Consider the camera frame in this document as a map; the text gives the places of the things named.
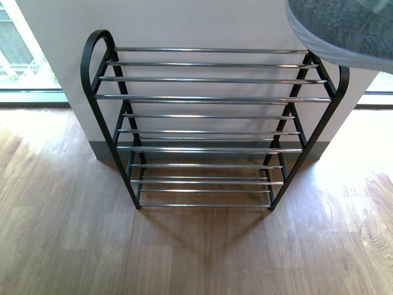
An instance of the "black metal frame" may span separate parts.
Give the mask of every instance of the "black metal frame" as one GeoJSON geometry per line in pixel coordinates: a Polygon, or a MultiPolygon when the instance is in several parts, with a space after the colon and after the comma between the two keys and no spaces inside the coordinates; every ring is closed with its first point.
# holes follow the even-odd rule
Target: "black metal frame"
{"type": "MultiPolygon", "coordinates": [[[[294,180],[294,177],[299,171],[302,163],[312,150],[313,146],[315,145],[317,139],[321,135],[322,131],[326,127],[327,123],[329,122],[331,116],[335,112],[336,108],[338,107],[339,103],[341,102],[346,89],[349,84],[349,69],[340,66],[340,81],[338,84],[338,88],[336,89],[333,85],[329,74],[327,73],[324,65],[322,64],[319,57],[315,56],[312,52],[307,50],[243,50],[243,49],[163,49],[163,48],[116,48],[114,40],[111,34],[106,30],[99,30],[93,32],[90,37],[88,38],[83,55],[82,55],[82,62],[80,66],[80,73],[81,73],[81,80],[82,80],[82,87],[88,99],[88,102],[93,110],[93,113],[96,117],[97,123],[101,129],[101,132],[104,136],[106,144],[115,160],[116,166],[119,169],[120,175],[123,179],[123,182],[126,185],[128,192],[130,193],[131,199],[137,209],[140,209],[141,206],[180,206],[180,207],[257,207],[257,208],[269,208],[270,210],[274,210],[277,206],[278,202],[284,195],[286,189],[289,187],[290,183],[294,180]],[[106,43],[106,52],[99,64],[97,73],[95,74],[93,80],[90,80],[90,62],[91,62],[91,55],[95,48],[96,43],[103,39],[106,43]],[[220,52],[220,53],[286,53],[286,54],[305,54],[305,58],[301,65],[260,65],[260,64],[234,64],[234,63],[176,63],[176,64],[169,64],[169,63],[132,63],[132,62],[119,62],[119,56],[117,52],[121,51],[143,51],[143,52],[220,52]],[[133,65],[153,65],[153,66],[214,66],[214,67],[248,67],[248,68],[298,68],[299,72],[297,78],[295,80],[263,80],[263,79],[226,79],[226,78],[146,78],[146,77],[124,77],[122,72],[122,66],[133,66],[133,65]],[[115,77],[105,77],[104,73],[107,70],[108,66],[113,66],[115,77]],[[320,80],[306,80],[305,77],[307,72],[310,69],[316,69],[320,80]],[[120,94],[119,95],[98,95],[99,87],[102,81],[115,81],[118,84],[120,94]],[[279,83],[279,84],[293,84],[292,91],[288,98],[253,98],[253,97],[246,97],[246,98],[237,98],[237,97],[225,97],[225,96],[137,96],[137,95],[130,95],[128,94],[128,90],[126,87],[126,82],[128,81],[159,81],[159,82],[214,82],[214,83],[279,83]],[[298,94],[302,87],[305,84],[323,84],[325,90],[329,96],[329,98],[299,98],[298,94]],[[100,110],[98,100],[100,99],[108,99],[108,100],[122,100],[122,106],[120,108],[119,116],[117,118],[116,128],[113,135],[111,135],[106,121],[104,119],[103,113],[100,110]],[[306,139],[305,133],[303,131],[302,124],[297,114],[297,109],[295,107],[295,102],[298,101],[321,101],[321,102],[328,102],[329,105],[325,110],[322,118],[320,119],[317,127],[315,128],[313,134],[310,136],[309,140],[306,139]],[[210,103],[210,104],[284,104],[284,110],[281,116],[276,116],[275,119],[279,119],[278,126],[275,132],[267,132],[270,135],[273,135],[273,138],[270,139],[270,146],[269,148],[228,148],[228,147],[144,147],[142,145],[140,133],[166,133],[167,130],[140,130],[136,124],[136,117],[141,116],[138,114],[134,114],[131,102],[135,103],[210,103]],[[294,120],[294,125],[296,128],[296,132],[284,132],[284,127],[286,126],[286,122],[288,118],[294,120]],[[128,119],[128,122],[131,126],[131,129],[122,129],[122,124],[125,119],[128,119]],[[119,135],[123,132],[132,133],[134,136],[133,144],[131,146],[119,146],[119,135]],[[300,145],[302,147],[301,150],[299,149],[283,149],[280,144],[280,138],[282,135],[285,134],[293,134],[297,135],[299,138],[300,145]],[[122,160],[119,155],[119,150],[125,149],[130,152],[130,157],[128,159],[128,164],[126,168],[123,166],[122,160]],[[261,181],[260,179],[249,181],[248,178],[243,178],[243,180],[247,181],[232,181],[232,180],[225,180],[225,177],[219,178],[220,180],[217,181],[217,178],[213,178],[213,180],[206,180],[209,179],[208,177],[202,177],[205,179],[203,181],[197,181],[196,183],[203,183],[203,184],[255,184],[260,185],[263,184],[268,188],[269,196],[270,196],[270,204],[267,205],[244,205],[244,204],[222,204],[222,205],[205,205],[205,204],[161,204],[161,203],[141,203],[141,192],[142,191],[149,191],[143,189],[142,186],[148,183],[169,183],[169,184],[179,184],[179,183],[194,183],[193,181],[184,181],[184,178],[175,177],[173,178],[164,176],[161,179],[156,180],[146,180],[144,178],[144,172],[148,167],[171,167],[171,164],[148,164],[145,157],[145,152],[187,152],[187,153],[194,153],[194,152],[206,152],[206,153],[220,153],[220,154],[228,154],[228,153],[248,153],[248,154],[265,154],[265,159],[262,165],[249,165],[248,168],[257,168],[265,174],[264,179],[266,181],[261,181]],[[284,153],[285,152],[301,152],[295,165],[291,169],[290,172],[287,171],[287,167],[285,165],[284,153]],[[135,154],[138,154],[140,159],[140,164],[135,164],[135,154]],[[270,166],[270,162],[272,160],[272,156],[277,155],[279,166],[270,166]],[[130,179],[131,178],[131,170],[133,167],[139,167],[139,177],[138,179],[130,179]],[[270,170],[279,168],[281,170],[283,182],[275,182],[271,180],[270,170]],[[136,194],[131,186],[131,183],[138,184],[138,188],[136,194]],[[282,185],[281,189],[274,196],[273,193],[273,186],[280,184],[282,185]]],[[[167,117],[168,115],[157,115],[159,117],[167,117]]],[[[236,118],[236,116],[227,116],[228,118],[236,118]]],[[[201,132],[201,131],[177,131],[179,134],[201,134],[200,136],[205,136],[207,134],[213,135],[221,135],[226,134],[225,132],[201,132]]],[[[239,132],[228,132],[228,134],[237,135],[239,132]]],[[[253,135],[255,132],[240,132],[240,134],[251,134],[253,135]]],[[[162,137],[164,140],[170,140],[173,138],[170,137],[162,137]]],[[[182,139],[188,140],[199,140],[199,138],[189,138],[189,137],[179,137],[182,139]]],[[[216,167],[216,168],[236,168],[236,167],[243,167],[247,165],[220,165],[220,164],[201,164],[201,168],[206,167],[216,167]]],[[[216,190],[161,190],[161,189],[153,189],[150,190],[152,192],[157,191],[193,191],[193,192],[214,192],[216,190]]],[[[218,192],[242,192],[237,190],[218,190],[218,192]]],[[[249,193],[259,193],[260,191],[244,191],[249,193]]]]}

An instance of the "white wall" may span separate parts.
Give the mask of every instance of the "white wall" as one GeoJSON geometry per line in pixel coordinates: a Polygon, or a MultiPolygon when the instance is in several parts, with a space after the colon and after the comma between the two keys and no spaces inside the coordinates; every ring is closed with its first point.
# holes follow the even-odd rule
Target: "white wall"
{"type": "MultiPolygon", "coordinates": [[[[94,30],[108,29],[117,46],[304,48],[286,21],[284,0],[17,0],[17,3],[89,141],[103,140],[79,76],[82,49],[94,30]]],[[[375,75],[352,69],[345,101],[321,141],[333,138],[375,75]]],[[[287,90],[282,91],[276,87],[273,94],[288,94],[287,90]]],[[[299,106],[303,125],[313,126],[322,110],[322,106],[299,106]]],[[[106,115],[114,113],[111,107],[106,111],[106,115]]]]}

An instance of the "glass window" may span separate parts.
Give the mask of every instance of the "glass window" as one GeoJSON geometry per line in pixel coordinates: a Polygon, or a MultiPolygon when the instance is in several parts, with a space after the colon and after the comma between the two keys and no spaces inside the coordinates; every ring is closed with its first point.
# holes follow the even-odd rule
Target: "glass window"
{"type": "Polygon", "coordinates": [[[14,0],[0,0],[0,89],[60,89],[14,0]]]}

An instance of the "metal shoe rack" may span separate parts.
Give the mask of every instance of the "metal shoe rack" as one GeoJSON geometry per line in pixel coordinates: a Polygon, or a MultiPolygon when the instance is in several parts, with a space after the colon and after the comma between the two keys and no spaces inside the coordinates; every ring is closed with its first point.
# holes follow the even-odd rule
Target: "metal shoe rack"
{"type": "MultiPolygon", "coordinates": [[[[339,70],[340,80],[335,88],[321,60],[307,50],[116,47],[111,34],[106,30],[95,31],[90,35],[80,68],[88,102],[138,209],[146,206],[199,206],[273,210],[346,92],[349,69],[339,67],[339,70]],[[102,59],[99,58],[101,62],[95,65],[97,72],[90,78],[93,51],[100,40],[106,44],[105,53],[102,59]],[[136,59],[137,54],[141,53],[142,57],[136,59]],[[119,56],[123,59],[126,54],[125,60],[119,61],[119,56]],[[167,54],[179,57],[180,61],[165,60],[167,54]],[[219,55],[227,61],[200,61],[204,56],[211,58],[219,55]],[[303,55],[304,59],[302,63],[294,64],[261,63],[260,60],[266,55],[303,55]],[[253,61],[237,62],[239,57],[244,56],[253,61]],[[135,76],[137,69],[140,69],[143,76],[135,76]],[[176,69],[176,73],[186,73],[186,77],[170,76],[172,69],[176,69]],[[216,69],[224,70],[223,73],[227,73],[229,77],[220,76],[222,73],[217,74],[216,69]],[[297,77],[255,77],[255,71],[269,69],[274,69],[274,73],[297,71],[297,77]],[[247,75],[243,71],[252,71],[252,78],[244,78],[247,75]],[[309,71],[316,71],[319,78],[305,79],[309,71]],[[242,73],[242,77],[236,77],[238,73],[242,73]],[[141,93],[138,87],[142,84],[158,85],[163,89],[163,94],[155,93],[154,90],[158,87],[153,86],[145,87],[145,93],[141,93]],[[116,92],[112,92],[114,85],[118,88],[116,92]],[[173,87],[174,94],[168,90],[169,85],[173,87]],[[184,95],[178,90],[183,85],[198,87],[203,95],[184,95]],[[223,91],[225,95],[205,95],[205,90],[211,85],[217,89],[225,86],[236,95],[228,95],[227,91],[223,91]],[[248,87],[257,89],[258,92],[259,88],[269,85],[290,85],[289,96],[238,94],[248,87]],[[310,85],[322,87],[326,96],[299,97],[301,87],[310,85]],[[108,103],[120,108],[117,118],[112,118],[112,121],[116,120],[112,133],[103,115],[108,103]],[[327,105],[308,139],[295,107],[300,103],[327,105]],[[263,114],[264,108],[279,109],[279,113],[266,115],[263,114]],[[249,114],[250,109],[260,109],[262,114],[249,114]],[[255,124],[242,124],[245,121],[255,124]],[[269,126],[261,122],[269,122],[270,125],[275,122],[274,128],[217,128],[217,125],[230,128],[237,124],[242,127],[269,126]],[[292,131],[287,131],[290,124],[292,131]],[[122,139],[122,136],[129,136],[129,142],[122,139]],[[288,136],[298,139],[298,148],[282,147],[282,139],[288,136]],[[124,152],[128,154],[127,163],[122,162],[120,156],[124,152]],[[292,159],[294,155],[297,158],[292,169],[287,164],[288,155],[292,159]],[[246,198],[251,198],[252,202],[245,202],[246,198]]],[[[195,88],[188,90],[186,94],[194,94],[194,90],[195,88]]]]}

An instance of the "gray baseboard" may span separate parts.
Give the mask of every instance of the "gray baseboard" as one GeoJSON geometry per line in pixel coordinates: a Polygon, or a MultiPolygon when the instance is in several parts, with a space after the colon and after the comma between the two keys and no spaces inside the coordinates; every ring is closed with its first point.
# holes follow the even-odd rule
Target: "gray baseboard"
{"type": "MultiPolygon", "coordinates": [[[[318,160],[321,158],[321,155],[323,152],[326,150],[327,146],[329,145],[330,142],[327,141],[319,141],[317,142],[310,154],[308,155],[307,159],[310,160],[318,160]]],[[[212,143],[212,142],[199,142],[199,143],[175,143],[175,142],[170,142],[170,144],[162,144],[160,143],[160,146],[173,146],[173,147],[190,147],[192,144],[193,147],[223,147],[223,148],[230,148],[234,147],[233,143],[212,143]]],[[[90,141],[91,148],[93,149],[95,156],[98,160],[113,160],[111,152],[109,151],[106,143],[104,141],[90,141]]],[[[131,142],[129,143],[119,143],[119,146],[130,146],[132,145],[131,142]]],[[[151,142],[151,143],[146,143],[146,146],[157,146],[157,142],[151,142]]],[[[269,143],[236,143],[236,147],[239,148],[268,148],[269,143]]],[[[298,149],[300,148],[300,144],[297,142],[293,141],[283,141],[281,142],[281,147],[282,148],[290,148],[290,149],[298,149]]],[[[120,151],[119,152],[120,157],[123,160],[128,160],[128,157],[130,155],[130,152],[125,152],[125,151],[120,151]]],[[[171,159],[177,159],[179,160],[179,154],[172,154],[172,153],[149,153],[146,154],[147,159],[151,160],[171,160],[171,159]]],[[[255,160],[264,158],[264,155],[242,155],[242,154],[182,154],[182,159],[184,160],[200,160],[202,158],[204,159],[236,159],[236,160],[255,160]]],[[[298,154],[285,154],[286,159],[297,159],[298,154]]]]}

